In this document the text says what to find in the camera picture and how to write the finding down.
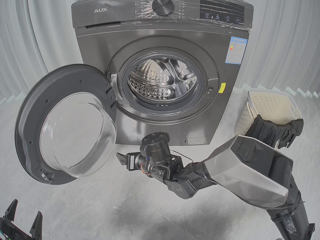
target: rotary knob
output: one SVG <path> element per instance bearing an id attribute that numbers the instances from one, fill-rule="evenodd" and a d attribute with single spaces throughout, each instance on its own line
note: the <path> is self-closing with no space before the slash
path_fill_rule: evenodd
<path id="1" fill-rule="evenodd" d="M 174 4 L 171 0 L 153 0 L 152 2 L 153 11 L 160 16 L 168 15 L 173 8 Z"/>

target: front-loading washing machine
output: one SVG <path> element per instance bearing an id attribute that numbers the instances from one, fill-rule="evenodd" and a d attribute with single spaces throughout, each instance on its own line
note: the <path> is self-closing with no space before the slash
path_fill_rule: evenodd
<path id="1" fill-rule="evenodd" d="M 71 10 L 84 64 L 42 78 L 16 122 L 18 157 L 33 178 L 63 184 L 92 174 L 114 143 L 140 145 L 154 132 L 167 132 L 173 146 L 211 142 L 246 49 L 252 5 L 79 0 Z"/>

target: white curtain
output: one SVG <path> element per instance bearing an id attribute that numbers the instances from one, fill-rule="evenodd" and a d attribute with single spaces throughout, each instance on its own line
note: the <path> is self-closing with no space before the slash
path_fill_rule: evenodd
<path id="1" fill-rule="evenodd" d="M 0 0 L 0 101 L 46 73 L 82 63 L 72 27 L 77 0 Z M 320 0 L 245 0 L 254 6 L 236 87 L 320 92 Z"/>

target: orange wire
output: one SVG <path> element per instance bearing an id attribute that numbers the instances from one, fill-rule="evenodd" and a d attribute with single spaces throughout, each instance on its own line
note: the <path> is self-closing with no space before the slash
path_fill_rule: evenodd
<path id="1" fill-rule="evenodd" d="M 141 171 L 142 171 L 144 174 L 146 174 L 146 175 L 151 175 L 151 173 L 146 173 L 146 172 L 142 169 L 142 165 L 144 165 L 144 164 L 145 164 L 145 162 L 143 162 L 143 163 L 140 165 Z"/>

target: open door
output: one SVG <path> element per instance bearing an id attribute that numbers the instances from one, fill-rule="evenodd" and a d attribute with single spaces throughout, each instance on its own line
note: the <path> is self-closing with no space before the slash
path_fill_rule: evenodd
<path id="1" fill-rule="evenodd" d="M 15 125 L 19 161 L 34 179 L 53 185 L 99 170 L 116 141 L 115 94 L 98 69 L 60 67 L 37 82 Z"/>

